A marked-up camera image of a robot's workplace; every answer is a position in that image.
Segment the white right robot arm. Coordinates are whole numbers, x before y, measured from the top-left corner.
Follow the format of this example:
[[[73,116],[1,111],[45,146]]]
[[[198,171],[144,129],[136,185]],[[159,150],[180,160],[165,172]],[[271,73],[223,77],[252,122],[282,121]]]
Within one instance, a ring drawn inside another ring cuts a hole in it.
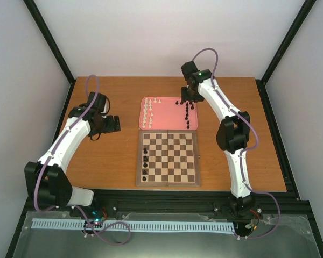
[[[230,209],[236,217],[252,207],[246,149],[250,139],[250,116],[227,98],[210,70],[199,70],[194,61],[181,66],[187,86],[181,88],[183,102],[207,101],[219,119],[218,147],[224,151],[230,172]]]

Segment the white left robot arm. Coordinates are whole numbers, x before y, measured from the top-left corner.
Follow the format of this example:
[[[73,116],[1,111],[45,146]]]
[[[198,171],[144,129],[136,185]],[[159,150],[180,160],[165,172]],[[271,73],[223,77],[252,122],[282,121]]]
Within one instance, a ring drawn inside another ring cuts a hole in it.
[[[26,164],[27,191],[36,211],[41,212],[43,204],[49,210],[78,205],[89,216],[100,213],[101,202],[94,198],[94,192],[73,186],[66,172],[83,139],[96,141],[102,134],[120,131],[119,117],[109,115],[109,110],[107,96],[90,92],[86,103],[71,109],[65,127],[49,150],[37,162]]]

